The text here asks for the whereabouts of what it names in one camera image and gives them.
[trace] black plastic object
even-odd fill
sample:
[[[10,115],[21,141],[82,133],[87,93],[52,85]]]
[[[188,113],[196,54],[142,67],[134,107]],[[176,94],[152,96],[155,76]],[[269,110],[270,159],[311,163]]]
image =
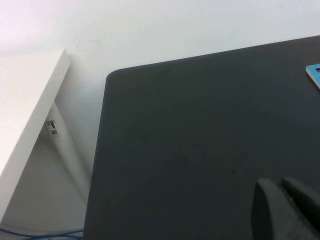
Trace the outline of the black plastic object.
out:
[[[111,73],[84,239],[249,240],[258,178],[320,189],[319,62],[317,36]]]
[[[304,193],[315,192],[292,178],[284,179],[283,183],[284,186],[279,188],[269,179],[259,179],[256,182],[251,214],[254,239],[319,240],[319,233],[296,205],[296,200],[313,199]],[[287,192],[288,186],[291,190],[295,189],[294,196]]]

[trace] white shelf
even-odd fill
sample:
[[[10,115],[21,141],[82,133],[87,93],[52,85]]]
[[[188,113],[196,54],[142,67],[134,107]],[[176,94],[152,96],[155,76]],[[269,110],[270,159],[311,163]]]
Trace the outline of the white shelf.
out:
[[[64,49],[0,58],[0,221],[69,65]]]

